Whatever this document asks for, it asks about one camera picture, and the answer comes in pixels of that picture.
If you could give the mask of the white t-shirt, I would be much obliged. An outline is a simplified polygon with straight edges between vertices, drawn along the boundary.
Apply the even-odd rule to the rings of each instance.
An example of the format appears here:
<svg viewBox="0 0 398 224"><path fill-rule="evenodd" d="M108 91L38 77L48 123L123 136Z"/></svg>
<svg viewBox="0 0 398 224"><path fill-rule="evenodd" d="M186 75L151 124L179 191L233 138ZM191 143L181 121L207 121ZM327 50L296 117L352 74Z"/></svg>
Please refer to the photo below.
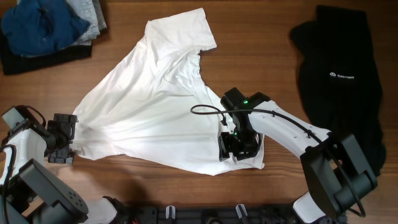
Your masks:
<svg viewBox="0 0 398 224"><path fill-rule="evenodd" d="M199 174L262 169L263 152L219 160L218 135L234 124L190 110L221 107L200 75L216 42L202 8L149 21L143 38L75 108L72 149L97 160L127 155Z"/></svg>

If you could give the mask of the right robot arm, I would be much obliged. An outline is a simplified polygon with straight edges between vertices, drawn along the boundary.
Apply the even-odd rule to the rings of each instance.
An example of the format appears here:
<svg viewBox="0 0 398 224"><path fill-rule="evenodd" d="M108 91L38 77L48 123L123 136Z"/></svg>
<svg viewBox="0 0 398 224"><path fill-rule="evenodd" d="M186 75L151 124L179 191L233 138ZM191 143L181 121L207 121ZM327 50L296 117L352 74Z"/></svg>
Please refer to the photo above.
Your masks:
<svg viewBox="0 0 398 224"><path fill-rule="evenodd" d="M235 129L222 132L221 161L256 157L263 138L270 137L300 159L308 192L293 204L304 223L336 219L377 187L377 179L352 134L335 136L281 109L262 93L246 98L237 88L227 91L221 104Z"/></svg>

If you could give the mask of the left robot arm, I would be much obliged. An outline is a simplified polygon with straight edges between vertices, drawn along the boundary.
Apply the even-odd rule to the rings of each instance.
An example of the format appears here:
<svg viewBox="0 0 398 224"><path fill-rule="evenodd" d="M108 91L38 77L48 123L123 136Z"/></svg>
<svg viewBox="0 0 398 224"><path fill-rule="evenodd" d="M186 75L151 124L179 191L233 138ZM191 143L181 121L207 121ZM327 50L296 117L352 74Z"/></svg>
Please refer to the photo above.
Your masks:
<svg viewBox="0 0 398 224"><path fill-rule="evenodd" d="M1 223L129 223L129 210L115 198L85 202L45 168L71 164L70 144L78 121L56 113L38 121L31 106L13 106L2 118L10 130L1 142L6 155L1 176Z"/></svg>

